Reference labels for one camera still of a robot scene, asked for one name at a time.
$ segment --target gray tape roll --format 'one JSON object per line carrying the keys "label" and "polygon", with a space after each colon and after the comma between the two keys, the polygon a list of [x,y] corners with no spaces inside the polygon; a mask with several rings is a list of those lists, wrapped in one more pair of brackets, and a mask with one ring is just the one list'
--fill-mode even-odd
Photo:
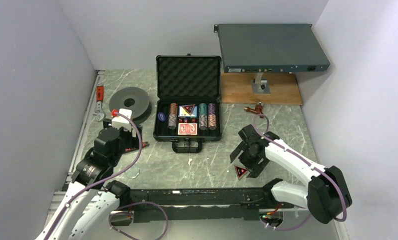
{"label": "gray tape roll", "polygon": [[141,88],[130,86],[117,91],[109,101],[109,110],[129,109],[135,124],[140,124],[152,113],[149,95]]}

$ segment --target metal stand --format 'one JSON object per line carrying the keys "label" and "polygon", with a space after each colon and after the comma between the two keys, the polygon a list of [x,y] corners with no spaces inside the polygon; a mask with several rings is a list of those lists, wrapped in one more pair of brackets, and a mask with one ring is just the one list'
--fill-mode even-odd
{"label": "metal stand", "polygon": [[250,81],[254,94],[270,94],[269,85],[266,78],[262,78],[263,72],[258,72],[255,78]]}

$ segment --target case lid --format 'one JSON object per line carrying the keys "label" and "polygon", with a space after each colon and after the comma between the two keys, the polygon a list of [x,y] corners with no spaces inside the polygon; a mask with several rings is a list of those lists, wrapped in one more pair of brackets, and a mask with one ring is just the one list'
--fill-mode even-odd
{"label": "case lid", "polygon": [[221,96],[220,56],[156,57],[157,93],[160,99]]}

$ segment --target white wall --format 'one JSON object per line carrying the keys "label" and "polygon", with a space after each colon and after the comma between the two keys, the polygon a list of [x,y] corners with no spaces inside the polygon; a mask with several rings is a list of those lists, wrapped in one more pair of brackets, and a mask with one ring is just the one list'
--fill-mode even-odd
{"label": "white wall", "polygon": [[314,24],[328,0],[59,2],[95,69],[154,69],[157,55],[220,55],[214,24]]}
{"label": "white wall", "polygon": [[42,230],[94,73],[56,0],[0,0],[0,240]]}
{"label": "white wall", "polygon": [[398,0],[331,0],[314,26],[332,66],[300,74],[319,161],[342,169],[353,240],[398,240]]}

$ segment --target gray metal box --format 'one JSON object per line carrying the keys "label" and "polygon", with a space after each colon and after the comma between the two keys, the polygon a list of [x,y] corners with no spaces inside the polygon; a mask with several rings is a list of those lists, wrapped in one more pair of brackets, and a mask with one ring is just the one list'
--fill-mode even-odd
{"label": "gray metal box", "polygon": [[226,73],[324,72],[327,56],[309,24],[218,24]]}

